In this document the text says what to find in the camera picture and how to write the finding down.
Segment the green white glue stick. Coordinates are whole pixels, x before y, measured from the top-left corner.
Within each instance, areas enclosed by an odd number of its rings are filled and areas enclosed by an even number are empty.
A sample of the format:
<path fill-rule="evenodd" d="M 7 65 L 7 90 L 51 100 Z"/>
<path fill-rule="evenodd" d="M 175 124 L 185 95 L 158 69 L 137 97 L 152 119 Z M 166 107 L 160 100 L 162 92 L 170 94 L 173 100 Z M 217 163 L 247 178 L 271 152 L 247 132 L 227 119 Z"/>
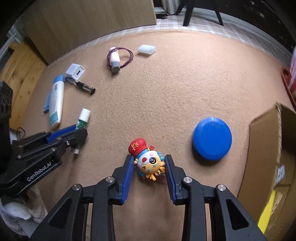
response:
<path fill-rule="evenodd" d="M 76 130 L 85 128 L 87 126 L 90 118 L 90 114 L 91 114 L 91 111 L 89 109 L 82 108 L 81 113 L 79 115 L 79 119 L 75 126 Z M 81 145 L 82 145 L 81 143 L 76 144 L 74 147 L 71 147 L 70 151 L 73 154 L 76 154 L 76 155 L 79 154 Z"/>

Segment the black pen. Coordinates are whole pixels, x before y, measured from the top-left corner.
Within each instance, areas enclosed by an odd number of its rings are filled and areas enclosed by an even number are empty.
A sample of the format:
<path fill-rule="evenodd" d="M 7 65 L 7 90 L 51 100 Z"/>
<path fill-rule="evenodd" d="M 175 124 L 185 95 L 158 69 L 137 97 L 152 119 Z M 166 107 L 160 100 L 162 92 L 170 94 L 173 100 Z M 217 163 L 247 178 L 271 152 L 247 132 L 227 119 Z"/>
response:
<path fill-rule="evenodd" d="M 74 80 L 72 78 L 66 77 L 65 80 L 73 83 L 74 85 L 76 85 L 76 87 L 84 92 L 88 92 L 90 95 L 93 95 L 96 91 L 96 89 L 94 87 L 88 86 L 86 84 L 84 84 L 83 82 Z"/>

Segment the cardboard box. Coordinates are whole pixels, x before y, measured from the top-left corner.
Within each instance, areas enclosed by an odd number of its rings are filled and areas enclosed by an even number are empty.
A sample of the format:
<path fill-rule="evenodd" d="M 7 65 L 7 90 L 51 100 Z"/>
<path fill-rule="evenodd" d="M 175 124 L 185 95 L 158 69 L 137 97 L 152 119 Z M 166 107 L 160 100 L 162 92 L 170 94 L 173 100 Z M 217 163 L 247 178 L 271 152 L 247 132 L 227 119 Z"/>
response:
<path fill-rule="evenodd" d="M 275 186 L 277 168 L 285 177 Z M 255 118 L 249 125 L 246 168 L 238 200 L 258 222 L 272 190 L 273 213 L 265 236 L 282 240 L 295 220 L 295 111 L 281 103 Z"/>

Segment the white patterned sticker pack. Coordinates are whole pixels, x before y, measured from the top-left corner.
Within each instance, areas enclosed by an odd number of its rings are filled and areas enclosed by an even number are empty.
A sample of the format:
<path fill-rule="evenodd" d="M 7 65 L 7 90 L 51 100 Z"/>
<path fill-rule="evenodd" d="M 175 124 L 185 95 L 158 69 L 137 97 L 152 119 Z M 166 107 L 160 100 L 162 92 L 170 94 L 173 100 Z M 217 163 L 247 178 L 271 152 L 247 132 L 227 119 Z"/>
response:
<path fill-rule="evenodd" d="M 277 168 L 275 186 L 278 185 L 285 177 L 285 166 L 281 165 Z"/>

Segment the blue plastic comb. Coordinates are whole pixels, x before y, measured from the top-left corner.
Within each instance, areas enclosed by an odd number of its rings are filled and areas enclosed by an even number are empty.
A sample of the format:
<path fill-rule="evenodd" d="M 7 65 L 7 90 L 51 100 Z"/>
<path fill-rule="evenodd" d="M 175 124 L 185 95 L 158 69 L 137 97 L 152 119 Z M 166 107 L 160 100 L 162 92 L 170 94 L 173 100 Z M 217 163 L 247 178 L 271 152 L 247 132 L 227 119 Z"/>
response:
<path fill-rule="evenodd" d="M 44 104 L 44 110 L 43 113 L 48 113 L 49 112 L 49 105 L 50 105 L 50 95 L 51 95 L 51 90 L 49 91 L 47 98 L 46 98 L 46 102 Z"/>

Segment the red white plant pot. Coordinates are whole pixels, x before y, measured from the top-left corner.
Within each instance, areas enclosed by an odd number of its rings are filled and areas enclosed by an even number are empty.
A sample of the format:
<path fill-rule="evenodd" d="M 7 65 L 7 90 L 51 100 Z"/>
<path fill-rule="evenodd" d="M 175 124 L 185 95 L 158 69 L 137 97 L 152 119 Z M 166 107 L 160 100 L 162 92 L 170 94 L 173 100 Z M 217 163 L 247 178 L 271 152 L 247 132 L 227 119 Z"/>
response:
<path fill-rule="evenodd" d="M 294 109 L 296 109 L 296 47 L 293 49 L 290 68 L 281 68 L 282 81 L 287 91 L 288 98 Z"/>

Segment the yellow black card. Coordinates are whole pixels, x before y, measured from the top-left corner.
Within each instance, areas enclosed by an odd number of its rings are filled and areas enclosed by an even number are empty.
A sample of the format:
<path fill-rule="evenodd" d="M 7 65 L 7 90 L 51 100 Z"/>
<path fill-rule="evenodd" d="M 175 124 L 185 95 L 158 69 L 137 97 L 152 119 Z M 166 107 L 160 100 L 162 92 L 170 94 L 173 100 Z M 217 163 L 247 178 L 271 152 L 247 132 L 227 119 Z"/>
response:
<path fill-rule="evenodd" d="M 263 209 L 263 212 L 257 223 L 258 228 L 261 230 L 263 234 L 265 234 L 267 230 L 271 215 L 273 213 L 275 195 L 276 195 L 276 191 L 272 190 L 271 195 L 269 197 L 269 201 L 267 202 L 265 208 Z"/>

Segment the red clown figurine toy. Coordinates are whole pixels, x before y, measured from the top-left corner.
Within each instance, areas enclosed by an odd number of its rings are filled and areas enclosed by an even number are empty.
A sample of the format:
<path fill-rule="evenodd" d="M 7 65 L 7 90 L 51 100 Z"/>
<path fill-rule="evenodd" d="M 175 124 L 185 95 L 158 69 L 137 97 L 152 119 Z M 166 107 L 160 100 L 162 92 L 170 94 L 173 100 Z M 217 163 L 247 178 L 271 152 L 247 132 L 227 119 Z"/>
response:
<path fill-rule="evenodd" d="M 133 163 L 142 178 L 156 181 L 157 177 L 166 174 L 165 157 L 154 146 L 148 146 L 145 139 L 133 140 L 128 152 L 133 156 Z"/>

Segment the white bottle blue cap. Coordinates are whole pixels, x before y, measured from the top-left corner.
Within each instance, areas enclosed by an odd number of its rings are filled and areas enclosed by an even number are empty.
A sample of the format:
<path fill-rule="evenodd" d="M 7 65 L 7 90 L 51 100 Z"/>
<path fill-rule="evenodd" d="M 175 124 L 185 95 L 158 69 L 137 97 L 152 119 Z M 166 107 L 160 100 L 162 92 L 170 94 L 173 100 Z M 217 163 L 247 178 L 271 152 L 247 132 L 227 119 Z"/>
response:
<path fill-rule="evenodd" d="M 64 75 L 55 77 L 50 92 L 49 99 L 49 124 L 51 129 L 55 129 L 61 122 L 64 98 Z"/>

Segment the wooden headboard panel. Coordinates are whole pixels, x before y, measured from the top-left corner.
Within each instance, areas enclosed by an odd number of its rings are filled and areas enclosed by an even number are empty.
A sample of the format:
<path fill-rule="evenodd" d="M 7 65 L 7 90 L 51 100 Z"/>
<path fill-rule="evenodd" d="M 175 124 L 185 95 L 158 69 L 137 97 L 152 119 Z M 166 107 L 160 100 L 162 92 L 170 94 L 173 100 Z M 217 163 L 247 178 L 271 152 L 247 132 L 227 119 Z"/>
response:
<path fill-rule="evenodd" d="M 101 36 L 157 23 L 152 1 L 35 1 L 22 22 L 49 64 Z"/>

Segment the white power adapter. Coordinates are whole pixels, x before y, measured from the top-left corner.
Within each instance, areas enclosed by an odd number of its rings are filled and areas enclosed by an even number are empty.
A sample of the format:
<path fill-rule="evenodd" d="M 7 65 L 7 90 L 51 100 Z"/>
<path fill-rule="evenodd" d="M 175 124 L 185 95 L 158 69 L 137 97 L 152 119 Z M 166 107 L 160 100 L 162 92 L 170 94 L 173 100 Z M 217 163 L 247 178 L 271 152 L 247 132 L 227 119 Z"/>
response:
<path fill-rule="evenodd" d="M 76 63 L 72 63 L 69 68 L 66 70 L 65 75 L 68 78 L 78 81 L 80 77 L 84 74 L 85 68 Z"/>

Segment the blue round lid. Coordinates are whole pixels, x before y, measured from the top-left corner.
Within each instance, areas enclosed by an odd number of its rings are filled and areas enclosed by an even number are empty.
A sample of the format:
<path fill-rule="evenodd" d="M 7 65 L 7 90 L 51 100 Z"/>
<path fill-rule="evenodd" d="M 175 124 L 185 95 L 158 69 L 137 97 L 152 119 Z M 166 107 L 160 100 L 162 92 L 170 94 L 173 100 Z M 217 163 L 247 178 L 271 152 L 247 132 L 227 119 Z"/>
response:
<path fill-rule="evenodd" d="M 219 118 L 205 118 L 194 129 L 192 145 L 204 159 L 219 161 L 227 155 L 231 148 L 231 130 L 226 122 Z"/>

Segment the black tripod stand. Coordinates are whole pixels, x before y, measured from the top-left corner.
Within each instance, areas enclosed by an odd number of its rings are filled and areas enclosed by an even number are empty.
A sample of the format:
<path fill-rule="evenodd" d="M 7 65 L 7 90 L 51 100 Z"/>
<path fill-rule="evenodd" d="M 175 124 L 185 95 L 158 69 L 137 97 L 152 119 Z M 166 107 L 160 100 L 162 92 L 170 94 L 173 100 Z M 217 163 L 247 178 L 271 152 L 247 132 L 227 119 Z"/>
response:
<path fill-rule="evenodd" d="M 214 13 L 216 14 L 217 23 L 224 26 L 218 8 L 218 1 L 180 1 L 180 4 L 173 15 L 177 16 L 183 11 L 185 12 L 183 21 L 184 27 L 187 27 L 190 24 L 193 14 L 213 18 L 215 16 Z"/>

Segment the white eraser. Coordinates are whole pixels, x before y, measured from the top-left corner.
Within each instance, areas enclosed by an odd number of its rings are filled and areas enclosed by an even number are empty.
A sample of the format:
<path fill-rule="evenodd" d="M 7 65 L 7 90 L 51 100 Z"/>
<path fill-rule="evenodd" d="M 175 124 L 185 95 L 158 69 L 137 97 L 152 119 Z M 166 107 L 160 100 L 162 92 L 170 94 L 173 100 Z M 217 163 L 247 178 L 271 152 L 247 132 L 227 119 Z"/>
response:
<path fill-rule="evenodd" d="M 152 55 L 155 53 L 156 47 L 152 45 L 142 44 L 139 46 L 137 51 L 139 54 Z"/>

